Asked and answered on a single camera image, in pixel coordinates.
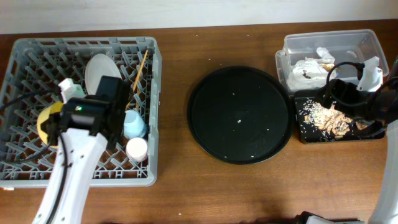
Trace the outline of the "yellow bowl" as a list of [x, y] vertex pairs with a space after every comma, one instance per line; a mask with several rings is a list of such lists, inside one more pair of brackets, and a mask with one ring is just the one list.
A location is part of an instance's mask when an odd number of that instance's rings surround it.
[[48, 146], [58, 148], [58, 122], [63, 103], [57, 101], [40, 112], [37, 131], [40, 139]]

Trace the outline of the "peanut shells and rice waste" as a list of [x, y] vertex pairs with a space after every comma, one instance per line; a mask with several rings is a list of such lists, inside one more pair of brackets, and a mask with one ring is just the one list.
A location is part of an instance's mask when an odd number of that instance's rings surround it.
[[354, 121], [342, 112], [335, 110], [334, 105], [330, 109], [308, 99], [303, 104], [303, 109], [298, 113], [303, 121], [300, 127], [304, 139], [309, 140], [309, 134], [314, 134], [316, 140], [333, 141], [343, 139], [354, 134], [354, 128], [362, 131], [368, 127], [366, 123]]

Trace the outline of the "white tissue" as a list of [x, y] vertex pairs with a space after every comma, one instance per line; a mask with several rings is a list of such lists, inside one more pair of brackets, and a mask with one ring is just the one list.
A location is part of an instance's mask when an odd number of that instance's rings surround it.
[[290, 91], [316, 89], [326, 85], [326, 78], [335, 66], [335, 58], [324, 47], [316, 49], [318, 58], [305, 57], [291, 66], [287, 78], [287, 87]]

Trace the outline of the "grey round plate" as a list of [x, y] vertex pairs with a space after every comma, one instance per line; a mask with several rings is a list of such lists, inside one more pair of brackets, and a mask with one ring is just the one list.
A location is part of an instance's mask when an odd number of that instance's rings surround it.
[[121, 78], [113, 60], [105, 54], [97, 54], [90, 59], [85, 68], [85, 86], [89, 95], [96, 93], [103, 76]]

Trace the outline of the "blue cup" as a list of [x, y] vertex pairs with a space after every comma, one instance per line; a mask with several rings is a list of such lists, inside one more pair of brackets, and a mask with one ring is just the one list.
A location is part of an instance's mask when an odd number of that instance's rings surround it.
[[135, 110], [125, 111], [123, 134], [126, 139], [143, 138], [147, 128], [140, 114]]

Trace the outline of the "pink cup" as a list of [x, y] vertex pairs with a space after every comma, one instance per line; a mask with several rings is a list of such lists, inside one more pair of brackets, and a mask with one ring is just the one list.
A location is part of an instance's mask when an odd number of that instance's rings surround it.
[[147, 159], [148, 143], [143, 138], [132, 138], [126, 144], [126, 154], [128, 158], [137, 162]]

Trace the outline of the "wooden chopstick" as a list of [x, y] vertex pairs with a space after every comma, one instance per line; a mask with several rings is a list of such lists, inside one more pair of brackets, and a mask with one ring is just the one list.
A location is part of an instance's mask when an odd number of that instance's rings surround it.
[[141, 106], [141, 99], [140, 99], [140, 90], [139, 90], [139, 85], [140, 85], [140, 81], [139, 81], [139, 83], [137, 84], [137, 88], [136, 88], [136, 92], [135, 92], [135, 94], [137, 95], [137, 97], [136, 97], [136, 109], [138, 110], [139, 108], [140, 108], [140, 106]]
[[136, 92], [137, 84], [138, 84], [139, 81], [140, 81], [142, 69], [144, 68], [144, 64], [145, 64], [145, 61], [146, 61], [146, 58], [147, 58], [147, 54], [148, 54], [148, 50], [146, 50], [146, 52], [145, 52], [145, 54], [144, 54], [144, 57], [143, 57], [143, 60], [142, 60], [142, 62], [141, 62], [141, 64], [140, 64], [139, 71], [138, 71], [138, 73], [137, 73], [136, 79], [135, 79], [134, 84], [133, 84], [131, 96], [134, 96], [134, 94], [135, 94], [135, 92]]

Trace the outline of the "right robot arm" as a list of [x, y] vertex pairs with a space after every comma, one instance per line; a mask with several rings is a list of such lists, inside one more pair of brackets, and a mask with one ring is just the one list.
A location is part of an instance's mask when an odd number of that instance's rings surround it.
[[339, 79], [326, 79], [326, 85], [316, 90], [300, 90], [294, 99], [309, 98], [325, 108], [332, 105], [346, 116], [358, 121], [383, 122], [387, 135], [387, 157], [382, 188], [369, 223], [397, 223], [397, 61], [386, 81], [377, 81], [374, 74], [366, 75], [365, 63], [341, 62], [332, 70], [352, 65], [358, 71], [359, 84]]

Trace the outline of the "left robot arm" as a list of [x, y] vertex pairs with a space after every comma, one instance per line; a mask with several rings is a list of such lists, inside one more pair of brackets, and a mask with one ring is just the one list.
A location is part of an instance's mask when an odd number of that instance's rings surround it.
[[81, 222], [95, 168], [121, 138], [131, 96], [131, 87], [117, 77], [101, 77], [94, 95], [70, 78], [59, 87], [63, 100], [37, 120], [40, 138], [57, 153], [34, 223]]

